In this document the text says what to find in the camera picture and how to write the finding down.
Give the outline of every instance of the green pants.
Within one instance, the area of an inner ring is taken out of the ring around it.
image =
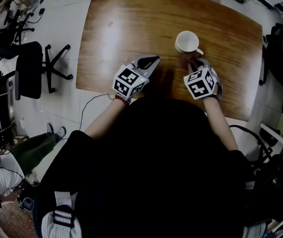
[[[57,143],[58,135],[45,133],[28,138],[26,141],[13,146],[11,153],[26,176],[39,165]]]

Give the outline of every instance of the mug handle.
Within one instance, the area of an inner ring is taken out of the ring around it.
[[[204,52],[201,51],[200,49],[196,49],[195,51],[197,51],[197,52],[200,53],[201,55],[204,55]]]

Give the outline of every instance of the white mug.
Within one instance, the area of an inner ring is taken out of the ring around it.
[[[190,31],[183,31],[177,35],[175,40],[175,49],[179,53],[193,52],[197,51],[201,55],[203,55],[203,51],[201,51],[199,47],[199,38],[195,33]]]

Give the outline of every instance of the electronics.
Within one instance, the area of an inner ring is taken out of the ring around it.
[[[126,98],[142,91],[149,77],[160,63],[156,55],[139,55],[132,62],[123,64],[113,80],[113,89]]]
[[[186,88],[189,90],[194,100],[202,99],[213,94],[216,84],[219,84],[218,98],[222,96],[222,82],[217,77],[213,66],[208,60],[203,58],[195,59],[201,64],[197,71],[193,71],[192,64],[188,64],[189,75],[183,78]]]

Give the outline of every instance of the shoe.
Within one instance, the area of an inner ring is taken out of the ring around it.
[[[47,133],[54,134],[53,127],[51,123],[47,123]]]
[[[60,130],[58,131],[57,135],[58,135],[59,140],[64,138],[64,136],[66,135],[66,128],[62,126]]]

